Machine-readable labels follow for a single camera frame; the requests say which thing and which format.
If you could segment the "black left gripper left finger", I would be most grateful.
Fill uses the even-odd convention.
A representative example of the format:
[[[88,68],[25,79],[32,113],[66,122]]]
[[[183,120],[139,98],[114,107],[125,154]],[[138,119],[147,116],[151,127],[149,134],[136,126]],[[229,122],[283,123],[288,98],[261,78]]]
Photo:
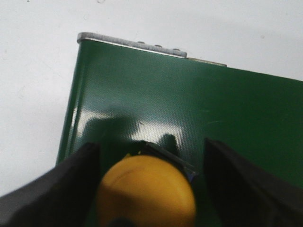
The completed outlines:
[[[86,143],[52,170],[0,198],[2,227],[81,227],[100,180],[100,147]]]

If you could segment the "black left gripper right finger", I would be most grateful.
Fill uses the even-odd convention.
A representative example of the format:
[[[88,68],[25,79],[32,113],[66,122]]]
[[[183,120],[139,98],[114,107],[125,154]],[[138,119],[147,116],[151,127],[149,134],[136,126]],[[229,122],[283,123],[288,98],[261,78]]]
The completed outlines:
[[[252,164],[217,140],[205,140],[204,175],[224,227],[301,227],[303,190]]]

